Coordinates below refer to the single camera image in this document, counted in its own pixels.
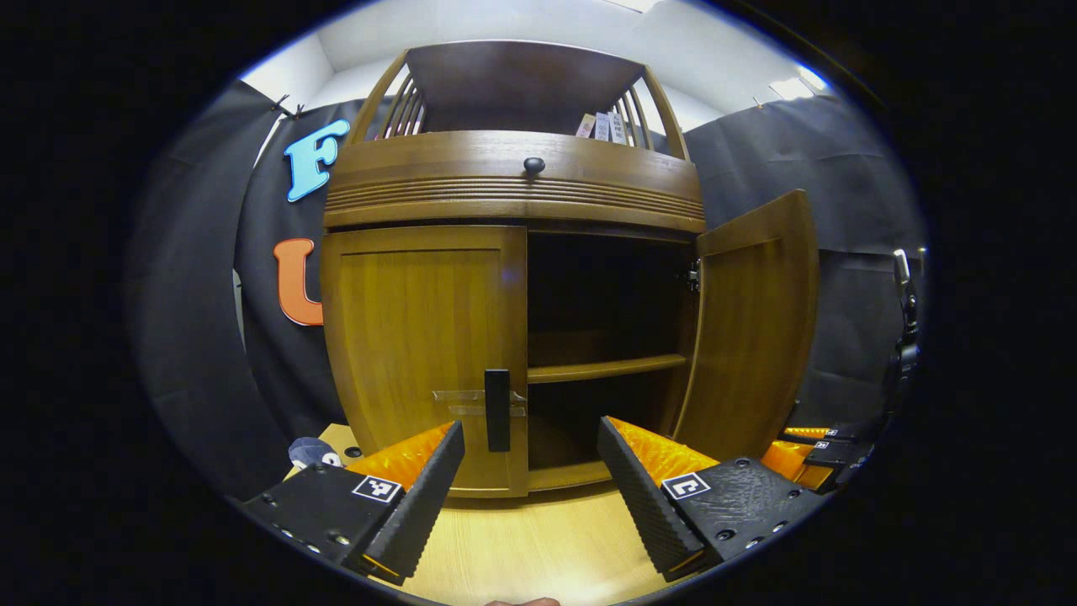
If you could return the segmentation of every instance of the ceiling light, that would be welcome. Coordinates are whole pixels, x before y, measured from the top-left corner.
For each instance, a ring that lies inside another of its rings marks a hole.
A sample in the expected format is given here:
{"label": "ceiling light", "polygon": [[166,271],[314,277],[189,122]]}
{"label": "ceiling light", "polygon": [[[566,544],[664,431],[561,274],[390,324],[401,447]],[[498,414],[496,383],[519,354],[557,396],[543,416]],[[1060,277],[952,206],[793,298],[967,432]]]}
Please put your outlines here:
{"label": "ceiling light", "polygon": [[816,90],[822,90],[823,88],[826,88],[826,82],[823,82],[822,77],[815,75],[814,71],[803,66],[800,67],[799,71],[800,71],[800,77],[803,77],[808,82],[808,84],[814,86]]}
{"label": "ceiling light", "polygon": [[771,82],[770,89],[778,93],[778,96],[786,101],[815,96],[815,93],[812,93],[811,88],[801,82],[799,77],[791,77],[783,82]]}
{"label": "ceiling light", "polygon": [[630,11],[635,11],[637,13],[646,13],[652,6],[657,4],[660,0],[606,0],[611,4],[617,4]]}

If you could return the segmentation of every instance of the open cabinet door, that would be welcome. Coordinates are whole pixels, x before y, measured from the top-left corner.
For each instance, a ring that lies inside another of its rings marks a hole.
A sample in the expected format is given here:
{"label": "open cabinet door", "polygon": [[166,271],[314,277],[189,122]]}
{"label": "open cabinet door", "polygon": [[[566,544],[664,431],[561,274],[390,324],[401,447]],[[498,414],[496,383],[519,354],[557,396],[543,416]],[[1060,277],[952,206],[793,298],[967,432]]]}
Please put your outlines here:
{"label": "open cabinet door", "polygon": [[819,249],[795,189],[696,240],[696,350],[674,438],[728,461],[761,457],[782,431],[815,332]]}

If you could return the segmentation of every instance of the blue letter f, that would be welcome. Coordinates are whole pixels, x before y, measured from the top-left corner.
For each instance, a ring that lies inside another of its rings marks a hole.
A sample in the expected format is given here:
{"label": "blue letter f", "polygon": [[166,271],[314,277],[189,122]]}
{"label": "blue letter f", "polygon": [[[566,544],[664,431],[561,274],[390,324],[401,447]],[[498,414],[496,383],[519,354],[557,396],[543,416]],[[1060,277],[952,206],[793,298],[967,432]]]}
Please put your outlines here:
{"label": "blue letter f", "polygon": [[336,139],[351,128],[347,119],[337,119],[324,128],[319,128],[310,135],[288,145],[284,155],[292,158],[292,188],[288,192],[288,200],[296,201],[318,187],[328,182],[327,172],[318,167],[318,160],[328,166],[336,161]]}

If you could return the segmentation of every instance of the screw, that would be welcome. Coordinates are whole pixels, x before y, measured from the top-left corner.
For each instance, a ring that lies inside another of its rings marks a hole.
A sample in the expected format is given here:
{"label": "screw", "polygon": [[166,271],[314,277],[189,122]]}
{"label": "screw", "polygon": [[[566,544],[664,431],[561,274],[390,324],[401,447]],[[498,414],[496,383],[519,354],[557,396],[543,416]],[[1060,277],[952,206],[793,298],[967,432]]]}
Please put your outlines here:
{"label": "screw", "polygon": [[351,544],[351,541],[348,540],[348,537],[346,537],[346,536],[344,536],[344,535],[340,534],[340,531],[330,531],[326,534],[328,535],[330,540],[333,541],[333,542],[340,544],[340,545],[350,545]]}

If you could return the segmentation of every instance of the orange letter u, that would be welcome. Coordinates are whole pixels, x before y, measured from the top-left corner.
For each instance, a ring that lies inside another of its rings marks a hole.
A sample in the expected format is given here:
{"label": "orange letter u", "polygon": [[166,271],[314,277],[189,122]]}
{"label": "orange letter u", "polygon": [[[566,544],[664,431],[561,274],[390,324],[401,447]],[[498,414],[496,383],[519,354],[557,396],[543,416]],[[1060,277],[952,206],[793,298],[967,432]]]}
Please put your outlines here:
{"label": "orange letter u", "polygon": [[307,238],[281,241],[272,249],[277,257],[277,295],[280,310],[299,326],[322,326],[322,305],[307,297],[307,255],[314,242]]}

